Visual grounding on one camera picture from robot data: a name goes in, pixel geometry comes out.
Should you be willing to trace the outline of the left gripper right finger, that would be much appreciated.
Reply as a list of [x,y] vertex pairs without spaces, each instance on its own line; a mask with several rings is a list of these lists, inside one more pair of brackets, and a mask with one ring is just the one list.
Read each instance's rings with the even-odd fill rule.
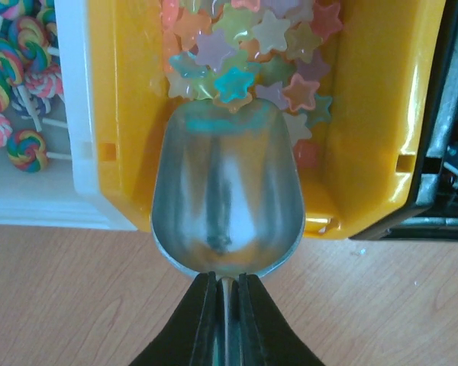
[[322,365],[295,334],[255,274],[237,280],[242,354],[245,365]]

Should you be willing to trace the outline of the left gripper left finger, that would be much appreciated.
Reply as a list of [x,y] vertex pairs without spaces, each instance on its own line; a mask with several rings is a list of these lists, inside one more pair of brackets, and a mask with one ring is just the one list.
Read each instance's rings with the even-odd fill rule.
[[213,364],[216,308],[215,273],[198,274],[167,324],[131,364]]

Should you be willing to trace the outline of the metal scoop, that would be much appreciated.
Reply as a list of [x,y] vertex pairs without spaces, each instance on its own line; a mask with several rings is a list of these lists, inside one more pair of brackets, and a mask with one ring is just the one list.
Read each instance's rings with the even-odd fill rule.
[[256,99],[237,112],[208,100],[167,124],[151,211],[153,237],[180,271],[217,281],[213,364],[245,365],[238,278],[263,277],[295,251],[305,206],[282,112]]

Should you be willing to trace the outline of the orange candy bin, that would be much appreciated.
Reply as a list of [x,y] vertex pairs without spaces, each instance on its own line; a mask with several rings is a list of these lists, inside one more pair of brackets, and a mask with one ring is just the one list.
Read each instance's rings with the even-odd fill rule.
[[274,104],[302,237],[346,239],[407,201],[443,1],[88,1],[102,193],[152,232],[163,139],[192,101]]

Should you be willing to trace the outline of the black candy bin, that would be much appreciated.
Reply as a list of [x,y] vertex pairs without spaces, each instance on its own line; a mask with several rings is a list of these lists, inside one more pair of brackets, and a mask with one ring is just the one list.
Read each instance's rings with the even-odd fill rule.
[[458,241],[458,1],[443,11],[407,201],[355,237]]

